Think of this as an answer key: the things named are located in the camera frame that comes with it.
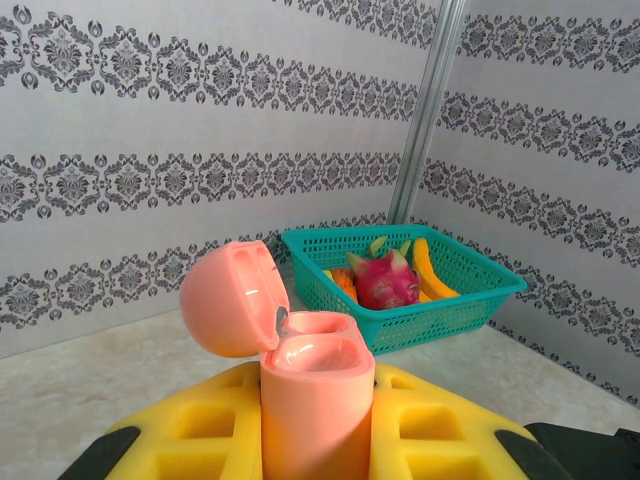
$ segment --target carrot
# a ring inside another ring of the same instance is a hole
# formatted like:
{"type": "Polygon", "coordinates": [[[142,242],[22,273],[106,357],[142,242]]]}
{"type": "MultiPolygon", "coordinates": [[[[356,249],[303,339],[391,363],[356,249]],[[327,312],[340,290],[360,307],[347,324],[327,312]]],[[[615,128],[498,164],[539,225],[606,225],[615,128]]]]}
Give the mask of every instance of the carrot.
{"type": "Polygon", "coordinates": [[[351,300],[358,303],[358,295],[356,294],[356,285],[354,283],[354,275],[349,268],[334,268],[331,270],[333,281],[344,292],[351,297],[351,300]]]}

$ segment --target beige countertop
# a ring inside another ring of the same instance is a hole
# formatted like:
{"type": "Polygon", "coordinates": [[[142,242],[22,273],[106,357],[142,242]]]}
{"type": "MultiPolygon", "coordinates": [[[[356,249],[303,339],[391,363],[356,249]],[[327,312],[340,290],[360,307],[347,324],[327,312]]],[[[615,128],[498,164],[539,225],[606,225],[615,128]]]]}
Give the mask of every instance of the beige countertop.
{"type": "MultiPolygon", "coordinates": [[[[201,349],[179,312],[0,360],[0,478],[56,479],[118,420],[244,361],[201,349]]],[[[377,361],[521,424],[640,430],[640,410],[486,326],[377,361]]]]}

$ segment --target metal pole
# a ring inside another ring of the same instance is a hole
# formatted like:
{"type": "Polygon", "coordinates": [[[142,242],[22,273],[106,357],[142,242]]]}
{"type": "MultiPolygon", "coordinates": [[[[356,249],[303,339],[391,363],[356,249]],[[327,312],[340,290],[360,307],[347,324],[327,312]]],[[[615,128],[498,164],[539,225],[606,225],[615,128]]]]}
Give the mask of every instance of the metal pole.
{"type": "Polygon", "coordinates": [[[407,223],[460,38],[467,0],[442,0],[387,222],[407,223]]]}

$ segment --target pink container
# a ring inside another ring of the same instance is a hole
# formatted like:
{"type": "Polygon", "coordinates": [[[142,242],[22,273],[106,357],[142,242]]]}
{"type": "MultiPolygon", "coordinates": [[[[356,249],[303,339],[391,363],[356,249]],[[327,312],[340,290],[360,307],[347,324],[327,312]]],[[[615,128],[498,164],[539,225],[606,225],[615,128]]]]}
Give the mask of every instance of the pink container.
{"type": "Polygon", "coordinates": [[[262,242],[200,259],[182,286],[187,328],[217,355],[261,353],[265,480],[365,480],[375,361],[355,320],[296,312],[262,242]]]}

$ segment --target yellow fruit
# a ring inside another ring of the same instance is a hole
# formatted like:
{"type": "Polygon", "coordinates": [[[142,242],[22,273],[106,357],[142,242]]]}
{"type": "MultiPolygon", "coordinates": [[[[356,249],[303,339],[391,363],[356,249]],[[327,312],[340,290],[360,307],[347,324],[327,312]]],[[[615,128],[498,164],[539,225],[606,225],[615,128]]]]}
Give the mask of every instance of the yellow fruit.
{"type": "Polygon", "coordinates": [[[413,243],[413,268],[420,275],[420,289],[432,300],[458,296],[458,292],[447,287],[436,276],[429,257],[429,244],[424,238],[418,238],[413,243]]]}
{"type": "Polygon", "coordinates": [[[426,293],[420,290],[420,303],[427,303],[431,301],[433,300],[431,300],[431,298],[429,298],[429,296],[426,293]]]}

